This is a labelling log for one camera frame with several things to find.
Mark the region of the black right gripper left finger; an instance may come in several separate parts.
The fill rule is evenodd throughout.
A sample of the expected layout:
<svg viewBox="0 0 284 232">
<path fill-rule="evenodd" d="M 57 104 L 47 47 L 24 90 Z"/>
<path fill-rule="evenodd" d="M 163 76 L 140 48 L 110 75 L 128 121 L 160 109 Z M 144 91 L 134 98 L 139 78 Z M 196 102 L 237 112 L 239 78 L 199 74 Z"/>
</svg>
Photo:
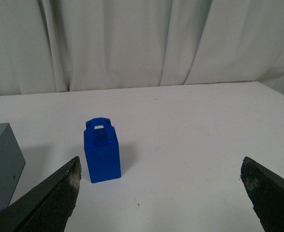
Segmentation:
<svg viewBox="0 0 284 232">
<path fill-rule="evenodd" d="M 64 231 L 76 205 L 80 180 L 80 159 L 74 157 L 0 212 L 0 232 Z"/>
</svg>

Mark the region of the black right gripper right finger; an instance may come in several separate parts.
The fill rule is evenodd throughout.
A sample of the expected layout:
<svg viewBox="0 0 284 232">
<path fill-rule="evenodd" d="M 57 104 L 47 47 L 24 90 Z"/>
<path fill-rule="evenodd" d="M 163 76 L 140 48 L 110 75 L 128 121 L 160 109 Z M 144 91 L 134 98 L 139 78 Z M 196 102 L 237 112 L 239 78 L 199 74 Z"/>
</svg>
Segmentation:
<svg viewBox="0 0 284 232">
<path fill-rule="evenodd" d="M 245 157 L 240 177 L 266 232 L 284 232 L 284 178 Z"/>
</svg>

